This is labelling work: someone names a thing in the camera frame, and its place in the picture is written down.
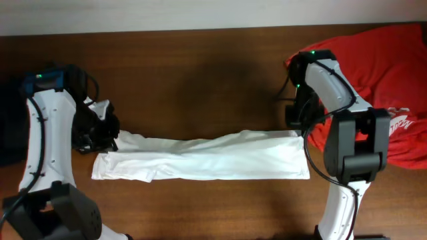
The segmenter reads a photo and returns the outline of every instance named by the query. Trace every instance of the wooden surface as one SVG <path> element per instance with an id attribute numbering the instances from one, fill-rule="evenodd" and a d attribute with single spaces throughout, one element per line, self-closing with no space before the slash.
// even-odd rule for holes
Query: wooden surface
<path id="1" fill-rule="evenodd" d="M 282 61 L 298 49 L 378 25 L 99 33 L 0 38 L 0 77 L 74 63 L 110 99 L 121 128 L 147 137 L 213 138 L 284 128 Z M 288 97 L 294 89 L 288 87 Z M 316 163 L 322 157 L 314 151 Z M 311 233 L 328 183 L 307 181 L 93 181 L 95 154 L 72 153 L 80 190 L 103 222 L 135 239 L 267 239 Z M 14 195 L 24 164 L 0 169 L 0 198 Z M 388 166 L 364 197 L 356 234 L 427 239 L 427 175 Z M 3 239 L 18 239 L 8 224 Z"/>

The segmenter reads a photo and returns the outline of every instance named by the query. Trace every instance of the red cloth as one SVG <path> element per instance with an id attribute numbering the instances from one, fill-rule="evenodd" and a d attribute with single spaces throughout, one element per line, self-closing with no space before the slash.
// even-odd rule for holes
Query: red cloth
<path id="1" fill-rule="evenodd" d="M 427 47 L 421 26 L 381 27 L 335 37 L 302 51 L 313 49 L 331 50 L 359 95 L 391 114 L 388 162 L 427 169 Z M 329 119 L 325 125 L 317 125 L 309 139 L 322 151 L 330 123 Z"/>

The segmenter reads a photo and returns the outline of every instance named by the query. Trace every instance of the white backdrop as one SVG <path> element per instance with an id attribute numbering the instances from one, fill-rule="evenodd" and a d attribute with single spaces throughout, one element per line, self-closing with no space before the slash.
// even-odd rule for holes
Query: white backdrop
<path id="1" fill-rule="evenodd" d="M 0 35 L 427 21 L 427 0 L 0 0 Z"/>

